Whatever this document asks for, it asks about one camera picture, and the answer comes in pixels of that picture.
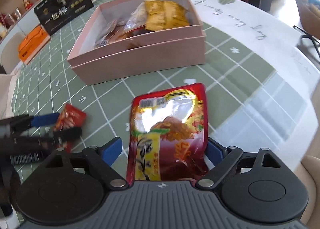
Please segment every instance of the silver bolt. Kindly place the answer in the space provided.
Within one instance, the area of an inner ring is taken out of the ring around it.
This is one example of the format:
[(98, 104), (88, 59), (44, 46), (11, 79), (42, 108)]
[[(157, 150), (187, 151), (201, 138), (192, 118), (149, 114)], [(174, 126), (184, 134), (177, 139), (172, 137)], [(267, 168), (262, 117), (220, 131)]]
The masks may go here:
[(198, 184), (202, 187), (211, 187), (214, 185), (214, 182), (211, 179), (201, 179)]
[(123, 187), (125, 186), (126, 181), (124, 181), (123, 179), (114, 179), (110, 182), (110, 185), (113, 187)]

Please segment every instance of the open cardboard box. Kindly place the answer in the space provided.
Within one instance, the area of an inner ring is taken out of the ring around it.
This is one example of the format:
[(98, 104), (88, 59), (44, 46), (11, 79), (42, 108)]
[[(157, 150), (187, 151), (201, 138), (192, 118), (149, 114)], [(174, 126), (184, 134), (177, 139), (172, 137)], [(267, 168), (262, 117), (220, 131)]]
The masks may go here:
[(94, 85), (153, 71), (204, 63), (200, 22), (189, 0), (171, 0), (185, 7), (190, 26), (155, 31), (96, 48), (95, 42), (108, 22), (129, 16), (145, 0), (113, 0), (95, 10), (69, 56), (73, 71)]

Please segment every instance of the black circular motor housing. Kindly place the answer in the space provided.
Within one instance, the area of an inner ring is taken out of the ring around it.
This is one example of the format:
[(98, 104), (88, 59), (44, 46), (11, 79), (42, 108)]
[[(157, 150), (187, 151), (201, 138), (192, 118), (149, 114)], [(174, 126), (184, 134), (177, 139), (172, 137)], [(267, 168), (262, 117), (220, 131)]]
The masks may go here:
[(67, 225), (82, 220), (101, 204), (104, 190), (95, 178), (70, 167), (39, 166), (17, 192), (17, 205), (41, 225)]
[(259, 223), (281, 223), (300, 218), (308, 192), (285, 167), (263, 167), (235, 175), (221, 189), (222, 201), (236, 215)]

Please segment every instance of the gray ridged panel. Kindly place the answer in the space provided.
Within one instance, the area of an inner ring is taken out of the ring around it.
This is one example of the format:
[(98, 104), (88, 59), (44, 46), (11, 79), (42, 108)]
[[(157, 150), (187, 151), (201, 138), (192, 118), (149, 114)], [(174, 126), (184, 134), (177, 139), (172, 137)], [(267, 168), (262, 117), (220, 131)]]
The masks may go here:
[[(52, 229), (25, 222), (21, 229)], [(298, 221), (256, 225), (230, 214), (212, 192), (188, 181), (135, 182), (126, 191), (112, 192), (90, 217), (56, 229), (306, 229)]]

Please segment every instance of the small red packet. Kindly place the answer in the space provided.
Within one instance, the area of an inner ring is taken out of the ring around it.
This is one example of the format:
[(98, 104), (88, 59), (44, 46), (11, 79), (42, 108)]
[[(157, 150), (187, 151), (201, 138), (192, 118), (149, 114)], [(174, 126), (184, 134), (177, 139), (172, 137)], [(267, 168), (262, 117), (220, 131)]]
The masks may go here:
[(207, 103), (200, 83), (133, 100), (126, 179), (193, 184), (208, 172), (203, 155), (208, 140)]
[[(66, 103), (54, 125), (54, 131), (61, 131), (72, 127), (81, 127), (86, 117), (87, 114), (85, 112), (69, 103)], [(71, 152), (72, 142), (64, 142), (62, 146), (67, 152)]]

